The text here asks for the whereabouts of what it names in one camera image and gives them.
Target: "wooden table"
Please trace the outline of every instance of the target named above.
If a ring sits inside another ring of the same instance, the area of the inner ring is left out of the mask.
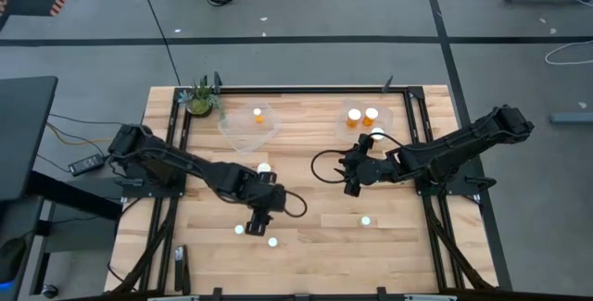
[[[423,88],[435,138],[458,129],[447,86]],[[162,138],[167,132],[172,95],[173,87],[154,87],[148,97],[144,125]],[[172,245],[173,249],[177,245],[189,248],[192,294],[211,295],[214,287],[222,287],[226,295],[374,294],[377,286],[385,286],[388,293],[437,292],[422,200],[413,182],[378,183],[363,188],[360,197],[354,198],[343,194],[343,184],[319,182],[309,170],[314,154],[351,147],[334,136],[335,118],[345,98],[389,107],[395,116],[394,130],[389,134],[404,144],[411,142],[403,98],[392,94],[224,95],[228,112],[254,100],[265,101],[282,122],[273,139],[248,155],[233,151],[219,133],[216,112],[206,119],[192,120],[188,152],[253,169],[267,162],[278,173],[279,183],[309,203],[309,212],[301,219],[272,214],[274,220],[264,237],[236,235],[234,226],[245,225],[251,211],[223,203],[201,180],[189,177]],[[414,107],[420,119],[418,106]],[[178,128],[183,113],[181,110],[178,116]],[[373,149],[372,156],[381,157],[393,148],[381,145]],[[318,172],[328,179],[339,178],[332,171],[337,166],[337,156],[332,155],[316,163]],[[448,202],[460,250],[488,282],[496,284],[478,206],[457,196]],[[152,207],[153,199],[145,198],[120,221],[111,259],[119,275],[130,271],[145,248]],[[287,208],[298,212],[301,206],[289,198]],[[371,218],[370,226],[360,226],[363,216]],[[278,239],[277,247],[268,246],[270,237]],[[441,249],[452,286],[450,260],[444,246]],[[153,261],[149,288],[156,286],[159,257],[157,254]],[[174,295],[172,268],[171,260],[167,294]],[[106,289],[118,283],[109,275]]]

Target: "transparent container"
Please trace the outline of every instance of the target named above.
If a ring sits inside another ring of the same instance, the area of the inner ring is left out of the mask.
[[[379,111],[379,116],[377,116],[377,118],[374,120],[372,126],[364,126],[362,124],[362,118],[364,118],[364,112],[369,107],[374,107],[377,109],[377,111]],[[362,114],[362,117],[355,128],[351,128],[347,125],[348,111],[353,108],[358,109]],[[391,133],[393,130],[393,111],[391,111],[388,107],[373,106],[355,100],[345,100],[342,102],[340,114],[335,120],[336,137],[345,142],[356,144],[359,141],[359,136],[361,133],[371,134],[372,129],[374,128],[381,128],[386,134]],[[381,141],[376,142],[375,146],[383,145],[388,141],[388,139],[384,138]]]
[[[256,122],[254,109],[261,110],[263,121]],[[219,122],[219,131],[239,153],[247,154],[273,138],[280,130],[281,122],[267,103],[249,103],[237,109],[227,110],[226,117]]]

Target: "potted plant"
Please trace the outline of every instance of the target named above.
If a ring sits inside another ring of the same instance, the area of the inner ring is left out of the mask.
[[[221,111],[224,117],[221,98],[214,94],[211,86],[208,86],[208,77],[205,75],[200,80],[200,85],[194,81],[194,86],[179,93],[179,103],[185,104],[187,112],[198,118],[205,118],[210,115],[213,108]]]

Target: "power adapter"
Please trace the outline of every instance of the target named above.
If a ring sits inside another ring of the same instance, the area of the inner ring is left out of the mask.
[[[68,170],[70,170],[72,176],[76,177],[91,170],[101,169],[103,166],[105,166],[105,158],[100,154],[95,154],[69,164]]]

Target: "robotic arm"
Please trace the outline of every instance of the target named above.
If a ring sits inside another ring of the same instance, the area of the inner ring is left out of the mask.
[[[360,185],[375,182],[403,182],[425,178],[432,184],[447,182],[465,162],[495,144],[517,144],[527,139],[534,125],[514,107],[495,107],[473,124],[427,144],[403,145],[392,137],[376,133],[361,134],[359,142],[343,152],[339,162],[344,170],[344,193],[358,197]],[[386,153],[385,159],[367,157],[373,136],[383,135],[399,148]]]
[[[262,236],[271,220],[269,213],[285,212],[287,191],[275,183],[275,173],[256,173],[236,163],[209,162],[165,143],[146,126],[121,126],[108,152],[111,161],[124,170],[140,166],[151,181],[164,187],[175,183],[177,170],[204,180],[220,200],[253,209],[251,221],[246,224],[247,234]],[[299,218],[304,213],[289,215]]]

